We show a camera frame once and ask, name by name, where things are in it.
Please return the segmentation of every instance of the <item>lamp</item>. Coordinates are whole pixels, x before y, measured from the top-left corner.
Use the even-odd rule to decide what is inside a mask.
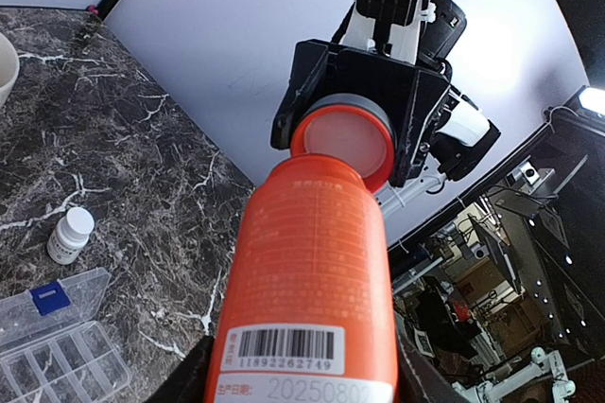
[[[579,103],[586,110],[597,114],[605,114],[605,91],[587,87],[579,93]]]

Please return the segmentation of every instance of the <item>clear plastic organizer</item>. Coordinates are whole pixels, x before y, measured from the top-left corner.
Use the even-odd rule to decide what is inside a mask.
[[[0,301],[0,403],[93,403],[130,383],[97,313],[103,268]]]

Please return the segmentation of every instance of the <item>white pill bottle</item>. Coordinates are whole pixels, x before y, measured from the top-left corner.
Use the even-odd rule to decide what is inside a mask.
[[[88,243],[95,228],[95,219],[83,207],[72,207],[59,220],[48,239],[46,250],[59,264],[72,264]]]

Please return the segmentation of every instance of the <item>marble table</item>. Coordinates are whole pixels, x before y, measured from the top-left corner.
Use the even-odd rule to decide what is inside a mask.
[[[105,267],[96,319],[145,400],[213,334],[251,183],[92,14],[0,9],[21,74],[0,109],[0,298]],[[97,226],[69,266],[45,243],[71,206]]]

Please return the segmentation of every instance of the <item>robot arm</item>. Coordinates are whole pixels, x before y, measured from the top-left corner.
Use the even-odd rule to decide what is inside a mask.
[[[429,152],[441,164],[440,174],[423,177],[433,187],[465,177],[500,136],[451,84],[445,57],[465,27],[464,13],[451,0],[355,0],[332,42],[298,43],[271,145],[288,149],[314,104],[347,93],[373,102],[389,119],[391,186],[419,178]],[[401,198],[431,188],[418,183]]]
[[[459,383],[455,383],[454,389],[472,403],[498,403],[532,379],[547,373],[553,376],[552,395],[555,403],[567,403],[567,397],[576,392],[576,384],[567,378],[559,351],[547,354],[542,348],[535,348],[531,352],[531,363],[526,368],[502,382],[494,385],[487,381],[470,389],[464,389]]]

